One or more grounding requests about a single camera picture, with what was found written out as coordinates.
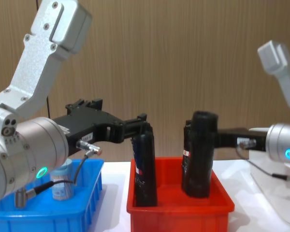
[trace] black bottle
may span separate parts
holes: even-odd
[[[184,189],[185,184],[185,175],[187,173],[189,160],[190,160],[190,145],[189,145],[189,133],[191,128],[191,120],[186,121],[186,125],[184,127],[184,152],[182,159],[182,189]]]
[[[150,131],[131,140],[135,160],[136,206],[157,206],[154,135]]]
[[[193,114],[189,133],[190,160],[184,179],[188,196],[206,198],[210,192],[218,116],[197,111]]]

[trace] wooden wall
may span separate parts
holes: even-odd
[[[279,85],[257,49],[270,39],[290,50],[290,0],[80,0],[93,22],[82,51],[65,62],[50,94],[51,116],[79,98],[103,98],[122,119],[148,114],[157,156],[178,156],[195,110],[219,125],[290,123]],[[0,1],[0,91],[13,76],[34,0]],[[45,109],[38,115],[46,116]],[[129,160],[131,145],[102,143],[108,161]],[[234,158],[221,151],[217,158]]]

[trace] red plastic bin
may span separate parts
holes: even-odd
[[[210,196],[196,199],[181,189],[182,158],[156,158],[158,206],[135,207],[135,162],[131,161],[127,212],[131,232],[227,232],[234,203],[212,172]]]

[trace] green indicator light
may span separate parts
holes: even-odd
[[[37,173],[37,178],[41,178],[42,176],[44,176],[47,173],[47,167],[43,167],[41,168],[38,173]]]

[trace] white table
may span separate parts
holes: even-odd
[[[250,175],[243,160],[214,161],[213,170],[235,204],[229,215],[230,232],[290,232]],[[130,232],[127,197],[130,162],[107,162],[102,169],[101,200],[91,232]]]

